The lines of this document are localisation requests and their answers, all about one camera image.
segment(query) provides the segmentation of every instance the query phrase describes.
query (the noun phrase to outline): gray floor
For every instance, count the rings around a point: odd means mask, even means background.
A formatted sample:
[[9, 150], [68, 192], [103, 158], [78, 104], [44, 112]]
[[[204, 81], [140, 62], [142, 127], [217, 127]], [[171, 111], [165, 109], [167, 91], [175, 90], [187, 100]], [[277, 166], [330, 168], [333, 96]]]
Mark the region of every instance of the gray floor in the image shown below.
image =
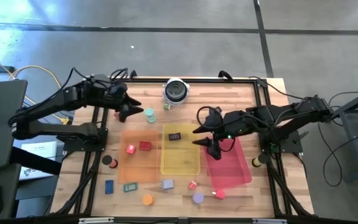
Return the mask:
[[[259, 0], [266, 29], [358, 30], [358, 0]], [[0, 24], [47, 24], [95, 27], [173, 27], [257, 29], [253, 0], [0, 0]], [[267, 34], [274, 77], [285, 79], [298, 96], [330, 98], [358, 91], [358, 35]], [[83, 73], [109, 73], [119, 67], [139, 75], [213, 76], [226, 70], [234, 77], [266, 77], [266, 55], [259, 34], [179, 32], [48, 32], [0, 30], [0, 62], [23, 67], [41, 65], [63, 82], [72, 66]], [[29, 81], [35, 101], [57, 89], [38, 70], [20, 74]], [[6, 80], [7, 75], [0, 75]], [[70, 83], [80, 80], [73, 78]], [[354, 95], [340, 96], [342, 105]], [[346, 135], [333, 124], [321, 125], [335, 148]], [[325, 184], [323, 162], [329, 154], [316, 124], [302, 128], [308, 184], [315, 213], [321, 217], [358, 220], [358, 181], [332, 188]], [[338, 152], [349, 172], [349, 149]], [[339, 177], [332, 159], [327, 175]]]

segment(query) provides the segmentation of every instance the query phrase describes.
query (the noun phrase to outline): pink tray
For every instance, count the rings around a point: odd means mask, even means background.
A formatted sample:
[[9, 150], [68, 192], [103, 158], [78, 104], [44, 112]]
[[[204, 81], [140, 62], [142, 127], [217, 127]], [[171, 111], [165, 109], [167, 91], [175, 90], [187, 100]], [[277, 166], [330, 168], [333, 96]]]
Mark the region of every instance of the pink tray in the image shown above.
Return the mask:
[[[225, 139], [219, 145], [226, 151], [230, 149], [232, 142], [232, 139]], [[251, 173], [238, 138], [229, 152], [222, 152], [222, 159], [218, 161], [206, 153], [205, 147], [204, 152], [214, 189], [226, 189], [251, 182]]]

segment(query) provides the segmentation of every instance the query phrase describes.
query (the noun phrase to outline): round camera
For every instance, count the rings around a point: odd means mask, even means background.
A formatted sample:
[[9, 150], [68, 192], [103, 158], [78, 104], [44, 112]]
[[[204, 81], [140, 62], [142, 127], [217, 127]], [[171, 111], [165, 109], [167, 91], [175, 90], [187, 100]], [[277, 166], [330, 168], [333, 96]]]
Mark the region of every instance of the round camera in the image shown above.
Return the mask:
[[171, 78], [164, 85], [163, 99], [174, 106], [183, 103], [189, 95], [189, 85], [180, 78]]

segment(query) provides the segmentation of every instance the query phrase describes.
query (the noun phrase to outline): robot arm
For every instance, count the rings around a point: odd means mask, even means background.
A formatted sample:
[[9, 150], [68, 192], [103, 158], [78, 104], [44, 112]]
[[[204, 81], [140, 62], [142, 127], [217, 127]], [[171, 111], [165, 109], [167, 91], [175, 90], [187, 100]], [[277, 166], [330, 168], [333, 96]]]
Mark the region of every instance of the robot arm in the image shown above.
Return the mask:
[[12, 135], [16, 139], [30, 139], [40, 134], [58, 135], [60, 139], [79, 137], [83, 140], [97, 140], [98, 129], [93, 123], [79, 126], [44, 124], [38, 119], [62, 110], [77, 110], [86, 106], [109, 108], [119, 112], [119, 120], [143, 111], [141, 103], [131, 98], [123, 82], [111, 82], [105, 75], [87, 78], [73, 86], [66, 87], [45, 101], [16, 112], [9, 120]]
[[[288, 136], [308, 123], [328, 121], [333, 113], [326, 101], [318, 96], [307, 97], [299, 103], [286, 106], [264, 105], [247, 108], [245, 111], [231, 111], [222, 118], [220, 108], [209, 108], [209, 115], [204, 124], [193, 133], [211, 132], [213, 138], [194, 141], [194, 144], [206, 146], [207, 152], [214, 159], [221, 158], [219, 141], [252, 133], [266, 135], [269, 144], [278, 145]], [[283, 126], [282, 121], [291, 119]]]

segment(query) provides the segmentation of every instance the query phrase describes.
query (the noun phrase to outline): yellow cable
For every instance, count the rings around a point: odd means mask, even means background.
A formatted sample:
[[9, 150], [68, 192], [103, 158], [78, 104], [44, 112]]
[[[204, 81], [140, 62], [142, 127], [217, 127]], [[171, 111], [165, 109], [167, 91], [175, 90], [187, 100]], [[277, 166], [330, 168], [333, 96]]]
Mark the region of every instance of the yellow cable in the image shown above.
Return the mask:
[[[3, 66], [2, 64], [0, 64], [0, 66], [9, 74], [9, 78], [7, 79], [8, 81], [11, 81], [11, 78], [13, 78], [13, 80], [16, 79], [16, 76], [23, 70], [27, 69], [27, 68], [39, 68], [41, 70], [44, 70], [45, 72], [47, 72], [49, 75], [51, 75], [53, 77], [53, 79], [55, 79], [57, 85], [59, 86], [59, 88], [61, 88], [62, 86], [60, 85], [59, 80], [56, 78], [56, 76], [49, 70], [47, 70], [46, 68], [43, 68], [41, 66], [37, 66], [37, 65], [28, 65], [25, 67], [22, 67], [18, 70], [16, 70], [15, 72], [11, 73], [8, 69], [6, 69], [5, 66]], [[34, 102], [33, 100], [31, 100], [27, 95], [25, 96], [25, 98], [30, 101], [33, 104], [36, 104], [36, 102]], [[52, 116], [56, 117], [57, 119], [59, 119], [63, 124], [67, 123], [67, 118], [61, 118], [59, 116], [56, 116], [55, 114], [52, 114]]]

